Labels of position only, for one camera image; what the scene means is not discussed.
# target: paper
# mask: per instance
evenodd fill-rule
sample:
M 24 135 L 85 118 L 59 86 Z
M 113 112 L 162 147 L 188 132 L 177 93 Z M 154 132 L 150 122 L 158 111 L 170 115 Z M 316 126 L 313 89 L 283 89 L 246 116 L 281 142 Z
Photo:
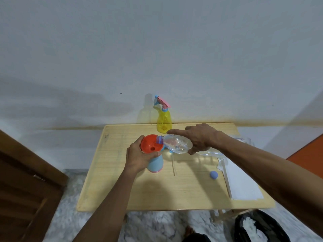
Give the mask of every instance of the paper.
M 237 200 L 263 199 L 264 196 L 258 184 L 252 180 L 240 167 L 228 158 L 218 158 L 230 198 Z

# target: person's right arm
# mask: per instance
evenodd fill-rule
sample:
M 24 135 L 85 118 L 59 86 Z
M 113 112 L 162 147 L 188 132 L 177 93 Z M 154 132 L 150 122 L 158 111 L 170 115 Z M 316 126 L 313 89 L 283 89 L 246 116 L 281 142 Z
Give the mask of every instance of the person's right arm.
M 255 180 L 273 199 L 323 237 L 323 179 L 274 154 L 240 142 L 208 124 L 169 130 L 193 143 L 189 154 L 215 148 Z

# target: spray bottle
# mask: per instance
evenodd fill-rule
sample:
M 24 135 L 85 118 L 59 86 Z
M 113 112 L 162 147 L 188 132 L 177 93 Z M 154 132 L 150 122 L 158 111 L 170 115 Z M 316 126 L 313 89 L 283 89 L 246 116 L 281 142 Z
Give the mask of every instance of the spray bottle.
M 168 130 L 172 129 L 172 119 L 171 119 L 171 114 L 168 111 L 168 108 L 170 108 L 170 105 L 160 98 L 159 96 L 155 95 L 156 98 L 156 103 L 162 105 L 162 109 L 159 110 L 159 117 L 157 119 L 157 130 L 160 133 L 166 133 Z

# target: table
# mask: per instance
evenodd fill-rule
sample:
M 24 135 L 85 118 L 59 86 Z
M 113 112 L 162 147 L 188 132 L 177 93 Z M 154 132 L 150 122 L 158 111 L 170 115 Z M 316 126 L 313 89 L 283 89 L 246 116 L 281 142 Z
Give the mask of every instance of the table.
M 173 124 L 173 129 L 195 125 Z M 239 135 L 233 123 L 208 123 L 226 134 Z M 102 131 L 93 161 L 77 203 L 77 211 L 95 211 L 121 174 L 126 149 L 140 135 L 160 133 L 156 124 L 106 125 Z M 132 186 L 127 210 L 222 210 L 270 208 L 274 200 L 261 189 L 264 199 L 231 200 L 223 174 L 215 157 L 195 154 L 172 154 L 162 151 L 164 167 L 158 173 L 140 172 Z M 213 180 L 210 171 L 219 176 Z

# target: person's left arm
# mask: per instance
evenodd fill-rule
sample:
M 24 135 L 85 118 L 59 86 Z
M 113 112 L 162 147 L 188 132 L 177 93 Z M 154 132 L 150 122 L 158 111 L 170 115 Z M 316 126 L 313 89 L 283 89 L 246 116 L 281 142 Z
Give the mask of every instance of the person's left arm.
M 152 158 L 160 155 L 160 152 L 144 154 L 140 150 L 143 138 L 142 135 L 127 148 L 127 159 L 123 172 L 107 197 L 74 238 L 74 242 L 118 240 L 135 177 L 138 172 L 147 167 Z

